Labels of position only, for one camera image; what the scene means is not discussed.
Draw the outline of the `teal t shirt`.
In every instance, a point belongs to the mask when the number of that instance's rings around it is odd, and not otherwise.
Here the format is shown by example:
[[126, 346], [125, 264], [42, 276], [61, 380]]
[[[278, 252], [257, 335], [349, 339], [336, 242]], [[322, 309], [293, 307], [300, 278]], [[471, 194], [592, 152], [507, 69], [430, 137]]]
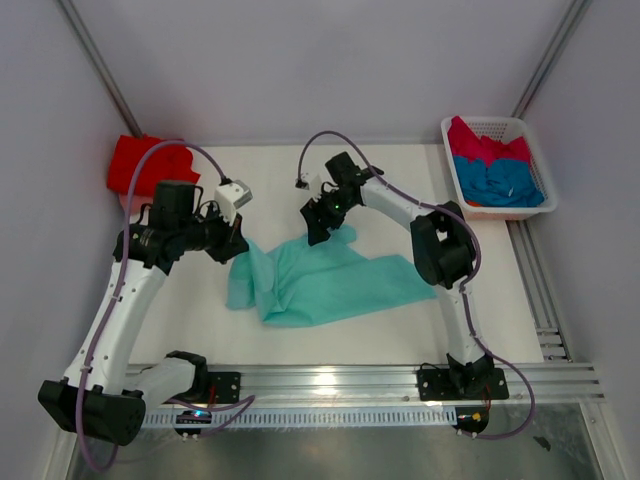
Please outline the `teal t shirt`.
[[306, 328], [434, 300], [436, 292], [401, 255], [367, 258], [343, 226], [315, 246], [305, 235], [271, 251], [249, 241], [228, 276], [226, 306], [254, 309], [267, 326]]

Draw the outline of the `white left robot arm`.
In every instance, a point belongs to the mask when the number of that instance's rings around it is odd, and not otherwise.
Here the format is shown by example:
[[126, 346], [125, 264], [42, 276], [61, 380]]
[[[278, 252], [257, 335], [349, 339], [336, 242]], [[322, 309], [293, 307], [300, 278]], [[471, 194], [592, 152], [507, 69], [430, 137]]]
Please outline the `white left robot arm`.
[[208, 397], [207, 361], [198, 354], [172, 351], [136, 376], [126, 375], [147, 311], [173, 265], [187, 252], [204, 251], [224, 264], [249, 249], [239, 210], [251, 190], [225, 180], [198, 206], [202, 191], [189, 182], [160, 182], [139, 219], [119, 234], [109, 284], [85, 341], [62, 378], [44, 381], [38, 392], [62, 430], [126, 446], [148, 411], [173, 399]]

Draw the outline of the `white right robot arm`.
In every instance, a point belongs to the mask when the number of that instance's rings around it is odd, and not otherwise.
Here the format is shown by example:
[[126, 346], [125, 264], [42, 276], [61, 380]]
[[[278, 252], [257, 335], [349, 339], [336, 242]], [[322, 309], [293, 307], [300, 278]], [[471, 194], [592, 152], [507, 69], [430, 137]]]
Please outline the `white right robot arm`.
[[325, 242], [356, 206], [376, 210], [411, 237], [414, 267], [437, 295], [448, 338], [448, 386], [456, 398], [480, 396], [495, 364], [473, 326], [467, 289], [477, 270], [477, 238], [454, 202], [426, 205], [383, 178], [383, 171], [359, 168], [342, 152], [326, 162], [331, 180], [297, 173], [295, 186], [309, 192], [301, 208], [311, 246]]

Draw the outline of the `red folded t shirt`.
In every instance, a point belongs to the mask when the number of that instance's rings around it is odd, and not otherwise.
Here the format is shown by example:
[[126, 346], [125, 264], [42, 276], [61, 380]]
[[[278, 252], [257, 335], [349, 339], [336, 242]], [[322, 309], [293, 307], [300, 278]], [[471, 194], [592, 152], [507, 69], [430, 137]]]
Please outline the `red folded t shirt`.
[[[150, 136], [135, 138], [121, 135], [115, 145], [108, 168], [106, 186], [109, 190], [126, 195], [134, 171], [144, 154], [162, 139]], [[193, 154], [180, 145], [163, 147], [151, 155], [138, 175], [134, 194], [152, 197], [156, 185], [164, 180], [197, 183], [200, 174], [192, 169]]]

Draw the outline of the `pink folded t shirt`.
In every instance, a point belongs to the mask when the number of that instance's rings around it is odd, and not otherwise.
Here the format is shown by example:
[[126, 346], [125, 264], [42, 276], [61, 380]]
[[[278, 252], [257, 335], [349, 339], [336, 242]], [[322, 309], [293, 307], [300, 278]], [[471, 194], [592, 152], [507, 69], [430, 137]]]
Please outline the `pink folded t shirt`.
[[134, 202], [127, 195], [120, 195], [119, 203], [126, 216], [130, 216], [134, 212]]

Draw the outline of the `magenta t shirt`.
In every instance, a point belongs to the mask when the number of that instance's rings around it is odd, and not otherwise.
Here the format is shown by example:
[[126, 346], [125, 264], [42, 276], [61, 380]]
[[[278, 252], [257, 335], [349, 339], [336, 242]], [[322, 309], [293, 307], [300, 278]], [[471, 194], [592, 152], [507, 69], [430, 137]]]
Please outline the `magenta t shirt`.
[[509, 143], [493, 140], [486, 135], [478, 137], [459, 116], [452, 119], [447, 138], [454, 156], [461, 156], [469, 161], [480, 160], [486, 167], [500, 159], [527, 164], [531, 162], [530, 150], [523, 137]]

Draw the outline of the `blue t shirt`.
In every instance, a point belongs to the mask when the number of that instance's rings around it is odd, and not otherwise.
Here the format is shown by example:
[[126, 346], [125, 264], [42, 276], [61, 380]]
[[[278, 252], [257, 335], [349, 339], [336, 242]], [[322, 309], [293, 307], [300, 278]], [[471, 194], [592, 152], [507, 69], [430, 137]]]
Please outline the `blue t shirt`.
[[529, 165], [500, 159], [490, 167], [480, 160], [453, 157], [457, 178], [467, 203], [496, 208], [534, 208], [545, 200]]

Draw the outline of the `aluminium mounting rail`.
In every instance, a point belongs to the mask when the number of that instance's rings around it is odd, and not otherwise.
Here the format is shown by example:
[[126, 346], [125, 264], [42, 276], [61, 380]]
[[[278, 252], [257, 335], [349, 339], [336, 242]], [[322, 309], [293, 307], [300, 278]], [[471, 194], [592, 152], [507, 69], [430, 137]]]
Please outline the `aluminium mounting rail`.
[[[538, 404], [603, 402], [594, 367], [586, 363], [529, 363], [520, 377], [504, 369], [507, 404], [529, 401], [528, 381]], [[259, 406], [390, 406], [420, 402], [415, 365], [211, 365], [214, 372], [241, 375], [240, 396], [253, 395]]]

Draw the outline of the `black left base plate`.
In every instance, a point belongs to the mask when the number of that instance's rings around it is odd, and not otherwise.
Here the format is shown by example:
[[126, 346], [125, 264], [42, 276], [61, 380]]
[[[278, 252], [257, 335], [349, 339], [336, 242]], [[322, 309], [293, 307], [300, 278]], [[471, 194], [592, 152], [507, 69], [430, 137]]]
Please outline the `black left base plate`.
[[231, 405], [240, 400], [241, 373], [210, 371], [199, 401], [209, 406]]

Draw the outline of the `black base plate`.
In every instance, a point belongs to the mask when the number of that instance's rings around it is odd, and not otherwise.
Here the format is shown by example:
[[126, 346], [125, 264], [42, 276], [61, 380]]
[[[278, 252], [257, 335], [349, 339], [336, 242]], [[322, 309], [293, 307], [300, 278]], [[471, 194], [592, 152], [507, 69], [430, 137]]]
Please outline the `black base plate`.
[[474, 371], [471, 367], [436, 367], [424, 363], [416, 372], [416, 382], [422, 401], [510, 398], [504, 371], [495, 366]]
[[199, 401], [209, 406], [231, 405], [240, 400], [241, 373], [210, 371]]

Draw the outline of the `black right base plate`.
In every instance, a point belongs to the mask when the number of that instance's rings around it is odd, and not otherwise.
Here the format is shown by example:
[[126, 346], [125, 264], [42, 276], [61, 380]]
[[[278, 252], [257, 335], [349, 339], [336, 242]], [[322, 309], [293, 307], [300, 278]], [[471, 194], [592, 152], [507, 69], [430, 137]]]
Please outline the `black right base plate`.
[[416, 372], [416, 382], [422, 401], [510, 398], [504, 371], [495, 366], [474, 371], [471, 367], [436, 367], [424, 363]]

